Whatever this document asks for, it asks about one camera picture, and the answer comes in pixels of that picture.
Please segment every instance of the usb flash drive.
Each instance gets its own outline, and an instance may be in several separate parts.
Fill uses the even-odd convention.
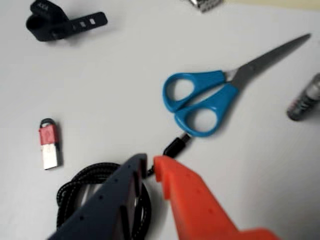
[[[40,144],[45,170],[59,165],[60,146],[57,125],[51,118],[43,119],[40,123]]]

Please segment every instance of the blue scissors handle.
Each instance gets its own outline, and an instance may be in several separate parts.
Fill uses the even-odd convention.
[[[171,83],[179,80],[186,79],[193,83],[193,92],[187,97],[181,100],[172,100],[168,96],[168,87]],[[205,92],[208,89],[216,87],[226,82],[225,74],[222,71],[209,71],[209,72],[196,72],[196,73],[176,73],[170,76],[163,86],[162,97],[166,108],[175,113],[177,110],[182,108],[187,102],[195,98],[199,94]]]
[[[216,92],[214,95],[207,98],[206,100],[176,111],[174,119],[176,123],[180,126],[180,128],[182,128],[192,136],[210,136],[218,129],[220,123],[224,118],[225,113],[227,112],[234,98],[238,95],[238,92],[239,90],[236,87],[234,87],[230,83],[227,83],[218,92]],[[196,131],[188,125],[188,117],[192,113],[200,109],[209,109],[213,111],[216,115],[215,125],[209,131]]]

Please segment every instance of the cylindrical container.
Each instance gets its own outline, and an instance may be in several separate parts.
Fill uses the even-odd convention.
[[[302,120],[307,113],[320,102],[320,73],[318,73],[305,88],[301,95],[292,103],[287,115],[294,121]]]

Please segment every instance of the black braided cable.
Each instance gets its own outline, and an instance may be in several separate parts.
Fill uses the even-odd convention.
[[[102,162],[87,166],[76,174],[70,182],[64,184],[56,194],[58,213],[56,218],[57,229],[74,213],[75,201],[82,186],[102,184],[120,167],[119,164]],[[141,195],[135,207],[132,238],[145,238],[151,221],[151,202],[144,184]]]

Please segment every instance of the scissors blade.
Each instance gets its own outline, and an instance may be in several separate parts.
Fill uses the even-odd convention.
[[[235,73],[231,84],[238,90],[242,90],[252,78],[292,53],[310,36],[311,34],[306,34],[298,37],[241,66]]]

